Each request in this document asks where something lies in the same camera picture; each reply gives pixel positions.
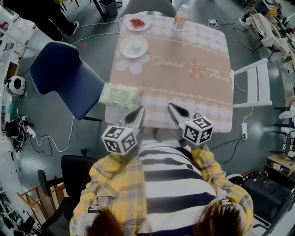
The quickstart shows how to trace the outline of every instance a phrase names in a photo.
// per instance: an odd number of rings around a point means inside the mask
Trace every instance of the checkered tablecloth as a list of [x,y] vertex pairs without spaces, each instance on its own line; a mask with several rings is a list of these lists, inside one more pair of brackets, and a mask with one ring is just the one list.
[[[230,132],[232,81],[224,34],[193,22],[186,22],[179,33],[172,30],[172,18],[146,16],[152,24],[144,31],[130,31],[123,22],[110,83],[138,87],[142,91],[141,105],[146,109],[143,125],[146,127],[175,129],[167,111],[168,103],[172,102],[207,116],[214,124],[214,132]],[[138,59],[124,58],[119,51],[120,42],[129,35],[138,34],[148,41],[148,52]],[[173,66],[157,66],[157,53],[171,58]],[[176,70],[175,65],[181,62],[183,66]],[[107,106],[106,122],[115,122],[124,112]]]

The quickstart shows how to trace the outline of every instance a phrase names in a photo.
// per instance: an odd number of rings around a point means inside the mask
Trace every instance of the green package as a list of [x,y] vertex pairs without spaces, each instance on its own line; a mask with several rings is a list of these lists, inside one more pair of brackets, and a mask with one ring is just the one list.
[[134,109],[139,106],[140,91],[135,87],[106,83],[100,95],[99,102],[108,106],[124,109]]

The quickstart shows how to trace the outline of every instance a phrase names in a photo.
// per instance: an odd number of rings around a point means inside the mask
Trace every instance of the sleeve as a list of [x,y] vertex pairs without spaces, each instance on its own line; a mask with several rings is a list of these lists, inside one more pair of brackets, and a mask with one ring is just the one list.
[[123,160],[121,156],[109,154],[92,166],[89,171],[91,181],[86,185],[86,189],[82,191],[80,202],[75,208],[73,218],[70,222],[71,236],[77,235],[76,225],[79,217],[92,205],[101,186],[112,180],[119,173],[122,164]]
[[246,217],[244,235],[249,235],[254,224],[253,202],[250,195],[246,190],[225,178],[226,173],[221,169],[220,164],[214,160],[214,155],[209,151],[207,146],[193,150],[192,156],[204,180],[208,182],[215,191],[217,191],[217,188],[226,190],[226,197],[233,203],[242,206]]

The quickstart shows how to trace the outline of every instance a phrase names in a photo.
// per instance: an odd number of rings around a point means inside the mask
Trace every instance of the black cable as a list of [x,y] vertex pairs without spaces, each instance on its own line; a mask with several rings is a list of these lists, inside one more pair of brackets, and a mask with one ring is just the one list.
[[238,18],[236,18],[236,19],[235,19],[234,23],[226,23],[226,24],[221,24],[221,23],[219,23],[219,21],[218,21],[218,20],[217,20],[216,22],[218,22],[218,24],[220,24],[221,26],[225,26],[225,25],[229,25],[229,24],[235,24],[237,19],[238,19]]
[[47,138],[47,139],[48,139],[48,143],[49,143],[50,151],[51,151],[50,155],[46,154],[44,151],[37,151],[36,148],[34,147],[33,143],[32,143],[32,136],[30,135],[29,137],[30,137],[30,140],[31,140],[32,147],[33,147],[33,149],[34,149],[36,152],[38,152],[38,153],[43,153],[44,155],[46,155],[46,156],[48,156],[48,157],[51,157],[51,156],[52,156],[52,147],[51,147],[51,145],[50,145],[50,140],[49,140],[49,138]]
[[222,143],[222,144],[219,144],[219,145],[216,146],[216,147],[209,148],[209,149],[210,149],[210,150],[214,150],[214,149],[216,149],[216,148],[218,148],[218,147],[220,147],[220,146],[222,146],[222,145],[224,145],[224,144],[227,144],[227,143],[230,143],[230,142],[234,142],[234,141],[237,141],[237,140],[240,140],[240,138],[237,138],[237,139],[234,139],[234,140],[230,140],[230,141],[224,142],[224,143]]
[[220,164],[228,163],[229,161],[231,161],[231,160],[233,159],[233,157],[234,157],[234,155],[235,155],[235,152],[236,152],[236,147],[238,146],[239,142],[236,143],[235,150],[234,150],[234,152],[233,152],[231,158],[229,158],[229,159],[228,159],[227,161],[225,161],[225,162],[220,162]]
[[20,77],[22,77],[23,75],[25,75],[25,73],[27,73],[31,68],[27,69],[25,72],[23,72],[21,75],[19,75]]

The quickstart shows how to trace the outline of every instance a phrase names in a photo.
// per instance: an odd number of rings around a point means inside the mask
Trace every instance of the black case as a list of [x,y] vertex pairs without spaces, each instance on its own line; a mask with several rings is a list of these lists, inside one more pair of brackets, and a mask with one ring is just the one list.
[[272,223],[291,193],[289,188],[263,175],[245,181],[242,187],[252,197],[254,214],[269,223]]

